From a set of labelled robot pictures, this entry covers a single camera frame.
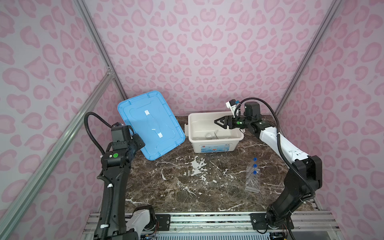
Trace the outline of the white plastic storage bin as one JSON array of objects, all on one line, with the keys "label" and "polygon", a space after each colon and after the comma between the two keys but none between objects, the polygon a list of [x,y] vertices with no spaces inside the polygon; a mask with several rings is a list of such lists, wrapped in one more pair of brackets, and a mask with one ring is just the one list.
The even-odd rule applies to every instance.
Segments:
[{"label": "white plastic storage bin", "polygon": [[231,115],[231,112],[192,113],[185,125],[185,134],[195,153],[232,152],[244,139],[240,129],[223,129],[214,120]]}]

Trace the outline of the blue plastic bin lid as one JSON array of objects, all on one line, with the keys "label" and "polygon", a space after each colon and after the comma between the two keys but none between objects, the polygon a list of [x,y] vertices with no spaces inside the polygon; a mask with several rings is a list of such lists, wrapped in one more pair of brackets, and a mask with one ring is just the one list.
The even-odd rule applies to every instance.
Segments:
[{"label": "blue plastic bin lid", "polygon": [[145,143],[141,149],[154,161],[181,145],[185,139],[178,120],[159,91],[151,91],[118,104],[124,123],[133,128]]}]

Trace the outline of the blue-capped test tube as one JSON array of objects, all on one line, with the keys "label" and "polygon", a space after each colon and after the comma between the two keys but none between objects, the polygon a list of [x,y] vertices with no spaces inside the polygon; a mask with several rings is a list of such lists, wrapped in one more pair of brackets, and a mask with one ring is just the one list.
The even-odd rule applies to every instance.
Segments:
[{"label": "blue-capped test tube", "polygon": [[257,164],[250,164],[248,167],[247,167],[247,175],[248,176],[253,176],[253,175],[256,175],[258,173],[258,165]]},{"label": "blue-capped test tube", "polygon": [[256,186],[259,184],[259,174],[258,171],[251,171],[247,174],[246,184],[249,186]]},{"label": "blue-capped test tube", "polygon": [[253,158],[251,163],[248,165],[248,170],[253,171],[254,169],[256,169],[258,167],[257,160],[258,160],[257,158]]}]

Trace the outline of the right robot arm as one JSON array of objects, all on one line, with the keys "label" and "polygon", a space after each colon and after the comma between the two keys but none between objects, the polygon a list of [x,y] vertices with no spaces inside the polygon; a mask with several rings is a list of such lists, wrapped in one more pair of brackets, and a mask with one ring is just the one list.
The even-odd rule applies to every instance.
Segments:
[{"label": "right robot arm", "polygon": [[272,107],[259,98],[242,101],[232,99],[226,103],[232,115],[216,119],[214,123],[223,129],[247,130],[267,144],[288,166],[284,190],[268,206],[266,224],[271,229],[289,223],[291,215],[306,201],[316,196],[323,185],[322,160],[300,150],[281,131],[280,121]]}]

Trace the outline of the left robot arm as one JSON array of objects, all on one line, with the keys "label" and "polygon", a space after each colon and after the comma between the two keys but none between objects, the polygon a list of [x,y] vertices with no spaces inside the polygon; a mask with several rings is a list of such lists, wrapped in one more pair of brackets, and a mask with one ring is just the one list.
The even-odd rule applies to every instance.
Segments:
[{"label": "left robot arm", "polygon": [[127,232],[125,196],[131,164],[145,143],[131,126],[116,123],[111,128],[112,142],[101,158],[104,182],[103,199],[94,240],[108,240]]}]

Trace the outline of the clear plastic test tube rack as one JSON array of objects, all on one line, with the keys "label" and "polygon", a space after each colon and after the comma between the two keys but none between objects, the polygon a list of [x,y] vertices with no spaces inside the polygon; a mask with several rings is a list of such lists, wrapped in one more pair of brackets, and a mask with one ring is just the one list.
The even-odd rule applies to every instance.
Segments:
[{"label": "clear plastic test tube rack", "polygon": [[260,170],[254,166],[248,167],[245,181],[245,190],[252,193],[259,193],[260,188]]}]

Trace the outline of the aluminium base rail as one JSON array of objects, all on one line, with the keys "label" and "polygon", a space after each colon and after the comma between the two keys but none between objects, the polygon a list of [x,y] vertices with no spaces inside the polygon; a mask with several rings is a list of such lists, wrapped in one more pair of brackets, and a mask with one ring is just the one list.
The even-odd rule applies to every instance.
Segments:
[{"label": "aluminium base rail", "polygon": [[286,226],[270,229],[262,212],[159,213],[157,230],[144,232],[146,240],[342,240],[329,211],[298,211]]}]

